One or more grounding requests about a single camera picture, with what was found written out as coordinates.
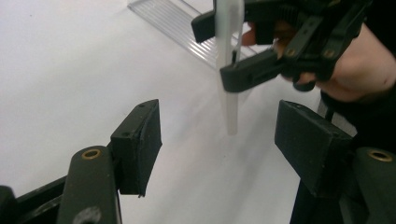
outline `white surface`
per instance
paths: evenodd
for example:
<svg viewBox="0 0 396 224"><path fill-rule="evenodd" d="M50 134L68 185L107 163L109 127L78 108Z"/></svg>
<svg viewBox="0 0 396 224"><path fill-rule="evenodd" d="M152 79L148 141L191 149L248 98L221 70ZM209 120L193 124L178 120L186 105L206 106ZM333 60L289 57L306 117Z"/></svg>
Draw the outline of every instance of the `white surface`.
<svg viewBox="0 0 396 224"><path fill-rule="evenodd" d="M163 147L147 197L120 196L124 223L289 223L298 176L274 144L277 105L316 109L318 92L260 85L228 136L214 71L126 5L0 2L0 184L21 196L66 175L76 152L159 99Z"/></svg>

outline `brass insert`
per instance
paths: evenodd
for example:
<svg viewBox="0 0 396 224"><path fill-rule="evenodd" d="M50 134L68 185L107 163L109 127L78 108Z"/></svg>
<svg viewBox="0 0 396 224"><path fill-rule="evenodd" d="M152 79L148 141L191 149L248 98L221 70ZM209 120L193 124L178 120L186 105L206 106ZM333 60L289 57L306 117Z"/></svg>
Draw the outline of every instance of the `brass insert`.
<svg viewBox="0 0 396 224"><path fill-rule="evenodd" d="M390 162L393 161L393 158L386 152L383 151L379 151L379 150L369 150L368 155L378 161L386 161L386 162Z"/></svg>
<svg viewBox="0 0 396 224"><path fill-rule="evenodd" d="M82 159L83 160L93 160L96 159L100 156L101 151L99 149L93 148L86 150L84 153L82 153Z"/></svg>
<svg viewBox="0 0 396 224"><path fill-rule="evenodd" d="M296 53L295 49L287 49L285 55L288 57L293 57L295 53Z"/></svg>
<svg viewBox="0 0 396 224"><path fill-rule="evenodd" d="M335 51L333 49L326 49L323 53L323 57L325 58L332 58L335 54Z"/></svg>

